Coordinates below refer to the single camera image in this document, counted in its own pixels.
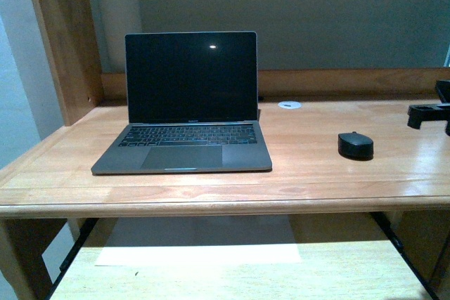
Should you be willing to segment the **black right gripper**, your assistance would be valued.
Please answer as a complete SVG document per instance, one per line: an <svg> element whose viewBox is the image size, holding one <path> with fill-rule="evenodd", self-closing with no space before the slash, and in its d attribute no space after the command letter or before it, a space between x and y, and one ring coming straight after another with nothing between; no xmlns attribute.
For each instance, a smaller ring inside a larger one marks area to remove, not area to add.
<svg viewBox="0 0 450 300"><path fill-rule="evenodd" d="M449 80L438 80L435 91L441 103L410 105L407 126L420 129L423 122L446 121L445 133L449 136Z"/></svg>

